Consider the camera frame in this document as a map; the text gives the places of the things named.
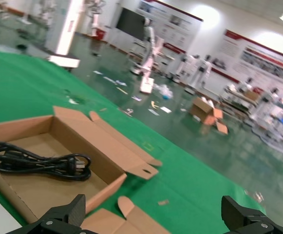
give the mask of poster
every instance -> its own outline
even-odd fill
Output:
[[[283,54],[241,35],[226,31],[212,59],[214,72],[232,80],[254,79],[262,90],[279,88],[283,95]]]
[[[141,0],[136,12],[151,19],[155,35],[165,40],[164,47],[178,54],[189,49],[203,22],[158,0]]]

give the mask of display board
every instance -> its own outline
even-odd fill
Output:
[[[165,40],[164,47],[178,54],[189,49],[203,22],[158,0],[141,0],[136,12],[151,19],[156,36]]]
[[[252,77],[253,87],[279,88],[283,95],[283,54],[241,35],[226,31],[212,59],[213,71],[232,80]]]
[[[122,8],[120,18],[117,22],[116,28],[124,33],[127,33],[139,40],[144,39],[144,19],[145,17]]]

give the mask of black power cord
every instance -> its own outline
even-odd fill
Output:
[[[13,174],[48,174],[68,180],[87,180],[91,159],[82,154],[41,157],[13,144],[0,141],[0,172]]]

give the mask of television screen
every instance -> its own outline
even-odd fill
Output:
[[[122,8],[116,28],[139,40],[144,39],[144,17],[134,11]]]

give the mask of green cloth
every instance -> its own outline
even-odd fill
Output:
[[[71,104],[70,98],[80,104]],[[149,181],[129,175],[120,190],[101,207],[120,215],[116,202],[119,196],[125,195],[171,233],[177,234],[227,232],[221,220],[223,195],[264,212],[243,188],[140,121],[126,116],[62,68],[38,58],[0,53],[0,122],[49,115],[53,113],[53,105],[85,114],[107,108],[99,112],[104,120],[163,162],[159,174]],[[166,199],[168,204],[158,205]],[[0,203],[21,224],[25,223],[1,194]]]

